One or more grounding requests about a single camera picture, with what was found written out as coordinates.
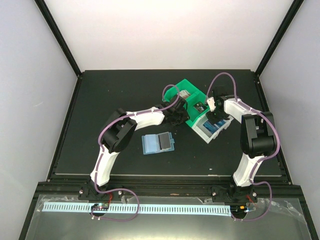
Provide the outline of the blue leather card holder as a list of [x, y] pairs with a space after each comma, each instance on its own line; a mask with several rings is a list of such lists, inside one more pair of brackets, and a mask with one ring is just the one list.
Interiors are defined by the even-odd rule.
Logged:
[[171, 132], [165, 132], [169, 133], [170, 135], [170, 142], [171, 142], [171, 148], [166, 150], [160, 149], [160, 143], [159, 143], [159, 137], [158, 134], [146, 134], [141, 137], [142, 140], [142, 151], [144, 155], [152, 155], [152, 154], [159, 154], [164, 152], [172, 152], [175, 150], [175, 140], [173, 139]]

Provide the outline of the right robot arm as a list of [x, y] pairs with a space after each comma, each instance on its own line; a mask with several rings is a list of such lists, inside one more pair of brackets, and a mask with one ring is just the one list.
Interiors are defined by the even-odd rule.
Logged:
[[231, 119], [241, 124], [242, 157], [227, 187], [228, 198], [238, 202], [250, 193], [255, 175], [265, 158], [277, 151], [274, 117], [271, 112], [260, 112], [235, 95], [227, 94], [222, 87], [214, 88], [206, 103], [210, 108], [206, 116], [212, 124]]

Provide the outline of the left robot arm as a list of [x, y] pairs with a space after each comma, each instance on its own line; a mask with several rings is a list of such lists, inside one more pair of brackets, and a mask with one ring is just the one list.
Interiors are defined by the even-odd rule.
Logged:
[[117, 156], [129, 145], [135, 131], [162, 124], [180, 125], [190, 119], [187, 107], [187, 101], [177, 94], [176, 99], [149, 109], [140, 111], [117, 109], [98, 136], [99, 154], [90, 174], [92, 185], [89, 193], [95, 199], [101, 200], [111, 192], [107, 190], [105, 184], [110, 180]]

